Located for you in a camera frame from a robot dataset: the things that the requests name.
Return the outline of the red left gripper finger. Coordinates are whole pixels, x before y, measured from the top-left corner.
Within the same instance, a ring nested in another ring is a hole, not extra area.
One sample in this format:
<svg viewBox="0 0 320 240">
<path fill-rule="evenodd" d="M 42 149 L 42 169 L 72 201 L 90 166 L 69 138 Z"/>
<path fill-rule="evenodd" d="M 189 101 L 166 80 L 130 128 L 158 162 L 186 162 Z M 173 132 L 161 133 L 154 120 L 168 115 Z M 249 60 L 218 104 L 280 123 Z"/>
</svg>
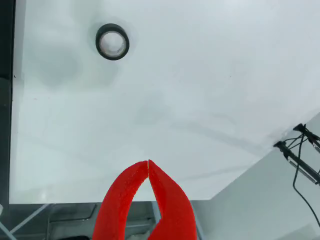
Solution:
<svg viewBox="0 0 320 240">
<path fill-rule="evenodd" d="M 126 168 L 107 191 L 94 226 L 94 240 L 123 240 L 133 198 L 148 177 L 148 162 L 140 161 Z"/>
</svg>

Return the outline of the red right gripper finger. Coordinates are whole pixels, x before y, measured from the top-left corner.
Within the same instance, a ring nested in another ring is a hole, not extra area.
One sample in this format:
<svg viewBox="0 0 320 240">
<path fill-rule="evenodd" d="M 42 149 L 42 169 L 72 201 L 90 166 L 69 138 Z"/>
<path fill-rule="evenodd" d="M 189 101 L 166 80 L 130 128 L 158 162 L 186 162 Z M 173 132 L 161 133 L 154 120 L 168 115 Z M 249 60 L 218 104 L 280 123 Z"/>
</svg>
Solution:
<svg viewBox="0 0 320 240">
<path fill-rule="evenodd" d="M 152 160 L 148 161 L 148 178 L 161 218 L 150 240 L 196 240 L 194 211 L 182 188 Z"/>
</svg>

